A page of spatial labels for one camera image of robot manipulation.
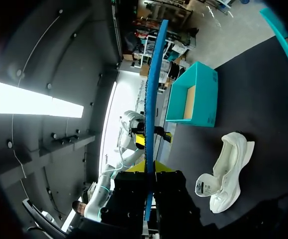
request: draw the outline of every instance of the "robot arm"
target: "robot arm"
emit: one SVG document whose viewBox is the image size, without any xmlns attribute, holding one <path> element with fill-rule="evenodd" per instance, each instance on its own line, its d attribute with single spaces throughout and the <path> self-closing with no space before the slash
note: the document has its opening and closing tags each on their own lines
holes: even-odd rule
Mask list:
<svg viewBox="0 0 288 239">
<path fill-rule="evenodd" d="M 107 164 L 102 174 L 98 177 L 98 182 L 93 192 L 92 198 L 85 207 L 84 216 L 94 221 L 100 220 L 100 209 L 105 205 L 109 197 L 110 180 L 114 179 L 118 172 L 130 168 L 139 157 L 144 153 L 142 149 L 136 149 L 134 134 L 131 129 L 137 127 L 140 122 L 144 121 L 144 116 L 134 112 L 126 111 L 121 119 L 122 132 L 118 139 L 118 149 L 120 161 L 116 168 Z"/>
</svg>

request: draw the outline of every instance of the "ceiling light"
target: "ceiling light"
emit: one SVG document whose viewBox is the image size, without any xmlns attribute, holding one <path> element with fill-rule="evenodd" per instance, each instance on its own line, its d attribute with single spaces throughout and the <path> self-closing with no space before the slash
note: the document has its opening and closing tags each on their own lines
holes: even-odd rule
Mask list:
<svg viewBox="0 0 288 239">
<path fill-rule="evenodd" d="M 81 118 L 83 106 L 0 83 L 0 114 Z"/>
<path fill-rule="evenodd" d="M 110 108 L 112 106 L 112 102 L 113 102 L 113 97 L 114 97 L 114 94 L 115 94 L 116 86 L 117 86 L 117 83 L 114 82 L 112 91 L 110 92 L 108 105 L 107 105 L 107 108 L 106 108 L 106 114 L 105 114 L 105 119 L 104 119 L 104 124 L 103 124 L 103 131 L 102 131 L 102 138 L 100 140 L 99 165 L 98 165 L 98 174 L 99 175 L 102 173 L 102 167 L 105 166 L 104 163 L 106 163 L 106 161 L 103 161 L 104 143 L 105 143 L 105 136 L 106 136 L 106 129 L 107 129 L 107 122 L 108 122 L 109 112 L 110 112 Z"/>
</svg>

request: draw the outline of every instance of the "cardboard box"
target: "cardboard box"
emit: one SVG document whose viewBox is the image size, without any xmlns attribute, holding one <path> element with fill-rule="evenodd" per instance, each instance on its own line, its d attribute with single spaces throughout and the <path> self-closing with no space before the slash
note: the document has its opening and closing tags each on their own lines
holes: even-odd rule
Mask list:
<svg viewBox="0 0 288 239">
<path fill-rule="evenodd" d="M 174 82 L 173 80 L 168 78 L 167 82 L 164 85 L 165 85 L 165 87 L 169 87 L 173 82 Z"/>
<path fill-rule="evenodd" d="M 195 93 L 195 86 L 192 86 L 188 89 L 188 92 L 187 92 L 184 119 L 191 119 L 192 118 L 194 93 Z"/>
<path fill-rule="evenodd" d="M 145 65 L 142 65 L 139 75 L 148 77 L 148 72 L 149 72 L 149 65 L 145 64 Z"/>
<path fill-rule="evenodd" d="M 123 54 L 123 57 L 126 61 L 133 61 L 133 55 L 132 54 Z"/>
</svg>

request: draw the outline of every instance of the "white shoe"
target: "white shoe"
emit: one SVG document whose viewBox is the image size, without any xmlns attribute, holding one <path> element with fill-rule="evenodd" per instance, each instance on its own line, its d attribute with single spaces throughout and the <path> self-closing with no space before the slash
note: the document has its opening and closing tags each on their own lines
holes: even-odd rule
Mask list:
<svg viewBox="0 0 288 239">
<path fill-rule="evenodd" d="M 254 142 L 236 132 L 224 135 L 221 154 L 213 167 L 213 176 L 200 175 L 195 184 L 195 193 L 210 197 L 210 210 L 221 213 L 227 210 L 240 195 L 239 174 L 250 161 Z"/>
</svg>

